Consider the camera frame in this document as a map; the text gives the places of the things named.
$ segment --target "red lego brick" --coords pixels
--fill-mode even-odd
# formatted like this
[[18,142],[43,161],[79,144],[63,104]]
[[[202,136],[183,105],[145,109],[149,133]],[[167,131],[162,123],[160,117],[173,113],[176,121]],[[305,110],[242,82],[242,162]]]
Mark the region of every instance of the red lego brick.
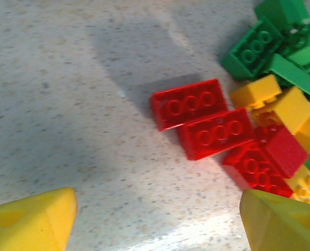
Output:
[[291,178],[308,158],[308,153],[285,126],[258,127],[255,133],[259,147],[283,178]]
[[254,140],[245,108],[191,121],[178,134],[187,158],[194,161]]
[[293,193],[257,142],[233,149],[223,160],[223,168],[242,190],[253,188],[288,198]]
[[217,79],[154,93],[150,105],[160,131],[228,110]]

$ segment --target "yellow triangular block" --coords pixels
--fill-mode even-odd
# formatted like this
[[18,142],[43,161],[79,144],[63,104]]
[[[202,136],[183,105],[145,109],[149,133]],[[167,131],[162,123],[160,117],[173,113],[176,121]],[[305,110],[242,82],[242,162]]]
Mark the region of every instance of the yellow triangular block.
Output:
[[310,204],[249,189],[240,214],[252,251],[310,251]]
[[64,251],[77,213],[73,188],[0,205],[0,251]]

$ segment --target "pile of lego bricks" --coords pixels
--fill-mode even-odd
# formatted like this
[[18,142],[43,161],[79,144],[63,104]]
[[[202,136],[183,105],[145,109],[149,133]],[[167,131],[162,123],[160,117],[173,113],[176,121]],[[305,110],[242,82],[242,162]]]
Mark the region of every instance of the pile of lego bricks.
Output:
[[217,79],[154,93],[151,109],[160,131],[177,129],[188,159],[230,150],[222,165],[242,190],[310,204],[310,16],[302,0],[265,0],[255,12],[221,61],[247,82],[230,94],[235,110]]

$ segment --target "granite countertop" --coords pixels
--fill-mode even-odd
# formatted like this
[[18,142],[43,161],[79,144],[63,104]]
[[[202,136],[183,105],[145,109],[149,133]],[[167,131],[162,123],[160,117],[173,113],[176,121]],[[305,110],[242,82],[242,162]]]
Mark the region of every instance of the granite countertop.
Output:
[[68,251],[249,250],[223,155],[188,161],[148,100],[211,78],[228,99],[256,3],[0,1],[0,204],[74,187]]

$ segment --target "speckled countertop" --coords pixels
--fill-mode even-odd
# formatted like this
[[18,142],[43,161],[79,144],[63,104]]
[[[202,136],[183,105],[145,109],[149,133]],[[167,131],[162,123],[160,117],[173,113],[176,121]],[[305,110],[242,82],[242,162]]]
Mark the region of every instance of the speckled countertop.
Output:
[[255,4],[0,1],[0,203],[74,187],[68,251],[249,250],[221,156],[187,161],[148,98],[210,78],[236,88],[218,61]]

